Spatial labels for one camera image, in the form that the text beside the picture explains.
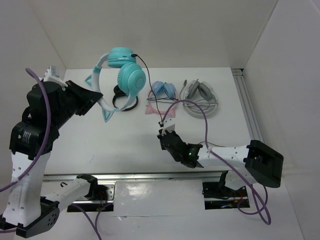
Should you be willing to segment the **teal cat-ear headphones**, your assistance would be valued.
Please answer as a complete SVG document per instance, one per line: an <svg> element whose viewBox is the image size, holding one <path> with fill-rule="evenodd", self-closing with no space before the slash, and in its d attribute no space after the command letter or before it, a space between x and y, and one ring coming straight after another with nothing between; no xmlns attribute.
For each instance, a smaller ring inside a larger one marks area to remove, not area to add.
<svg viewBox="0 0 320 240"><path fill-rule="evenodd" d="M128 47L114 47L99 58L92 73L84 80L85 84L94 92L100 93L100 73L103 63L107 62L110 68L119 69L117 85L121 91L128 95L128 99L120 108L109 105L103 97L98 100L105 122L108 122L115 112L124 111L130 106L146 84L146 74L137 64L136 57L134 51Z"/></svg>

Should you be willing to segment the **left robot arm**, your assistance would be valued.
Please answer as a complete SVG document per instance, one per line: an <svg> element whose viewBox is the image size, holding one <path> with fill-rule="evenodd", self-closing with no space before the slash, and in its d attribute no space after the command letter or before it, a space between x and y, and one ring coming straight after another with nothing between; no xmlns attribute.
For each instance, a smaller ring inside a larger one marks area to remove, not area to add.
<svg viewBox="0 0 320 240"><path fill-rule="evenodd" d="M12 175L7 207L0 216L1 231L15 232L25 239L45 233L74 201L98 199L105 190L96 177L82 173L63 188L41 194L45 168L60 128L72 116L85 115L102 96L70 80L65 86L40 82L27 93L28 107L11 131Z"/></svg>

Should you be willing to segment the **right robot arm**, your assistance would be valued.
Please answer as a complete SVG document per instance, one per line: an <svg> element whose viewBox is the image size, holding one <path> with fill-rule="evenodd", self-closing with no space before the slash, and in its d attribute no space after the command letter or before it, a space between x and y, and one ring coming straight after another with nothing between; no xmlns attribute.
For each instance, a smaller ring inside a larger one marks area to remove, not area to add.
<svg viewBox="0 0 320 240"><path fill-rule="evenodd" d="M284 157L259 140L236 147L206 147L185 143L175 132L157 135L161 149L188 168L232 166L249 184L259 183L268 188L281 186Z"/></svg>

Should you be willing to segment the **black on-ear headphones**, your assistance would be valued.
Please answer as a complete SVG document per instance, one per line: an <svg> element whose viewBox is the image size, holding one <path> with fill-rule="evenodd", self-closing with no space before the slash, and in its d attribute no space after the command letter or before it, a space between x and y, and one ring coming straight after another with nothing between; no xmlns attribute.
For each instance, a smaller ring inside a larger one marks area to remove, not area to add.
<svg viewBox="0 0 320 240"><path fill-rule="evenodd" d="M114 88L113 88L113 92L114 92L114 96L112 98L112 104L114 107L116 107L116 100L119 99L119 98L128 98L129 95L126 94L125 92L123 92L118 85L116 85ZM136 97L136 100L135 100L135 103L134 105L130 106L130 107L127 107L125 108L124 110L122 110L123 112L128 112L128 111L131 111L133 109L135 109L139 104L139 98Z"/></svg>

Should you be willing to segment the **pink blue cat-ear headphones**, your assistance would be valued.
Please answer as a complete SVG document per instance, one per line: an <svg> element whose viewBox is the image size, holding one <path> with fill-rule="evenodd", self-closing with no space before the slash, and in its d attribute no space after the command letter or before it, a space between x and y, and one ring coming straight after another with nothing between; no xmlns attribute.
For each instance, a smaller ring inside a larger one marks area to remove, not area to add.
<svg viewBox="0 0 320 240"><path fill-rule="evenodd" d="M163 117L167 110L157 109L157 104L173 104L178 100L177 90L173 83L156 81L151 85L151 90L147 95L144 114L156 114Z"/></svg>

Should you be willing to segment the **white grey headset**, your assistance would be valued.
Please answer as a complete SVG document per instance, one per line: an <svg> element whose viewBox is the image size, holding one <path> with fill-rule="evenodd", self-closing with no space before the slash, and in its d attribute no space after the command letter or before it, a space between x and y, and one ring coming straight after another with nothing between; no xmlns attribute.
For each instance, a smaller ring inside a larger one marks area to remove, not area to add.
<svg viewBox="0 0 320 240"><path fill-rule="evenodd" d="M198 79L183 82L179 93L180 100L190 100L204 111L207 118L212 117L218 109L218 98L213 87L206 81Z"/></svg>

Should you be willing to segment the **aluminium front rail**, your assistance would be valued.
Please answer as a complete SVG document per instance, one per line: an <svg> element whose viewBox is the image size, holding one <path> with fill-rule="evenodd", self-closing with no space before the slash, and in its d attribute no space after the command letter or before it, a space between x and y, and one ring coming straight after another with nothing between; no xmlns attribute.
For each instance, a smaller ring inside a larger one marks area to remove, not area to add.
<svg viewBox="0 0 320 240"><path fill-rule="evenodd" d="M158 172L158 173L116 173L92 174L99 181L166 181L193 179L220 179L225 171L194 171L194 172Z"/></svg>

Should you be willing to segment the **aluminium side rail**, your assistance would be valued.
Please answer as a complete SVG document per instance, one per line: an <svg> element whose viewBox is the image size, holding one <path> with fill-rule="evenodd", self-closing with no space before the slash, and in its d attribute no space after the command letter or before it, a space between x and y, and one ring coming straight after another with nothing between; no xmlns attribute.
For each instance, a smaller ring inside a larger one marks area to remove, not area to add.
<svg viewBox="0 0 320 240"><path fill-rule="evenodd" d="M245 82L243 69L232 68L232 76L234 79L235 87L239 96L242 111L244 113L246 125L252 140L259 140L264 142L262 132L255 114L253 103Z"/></svg>

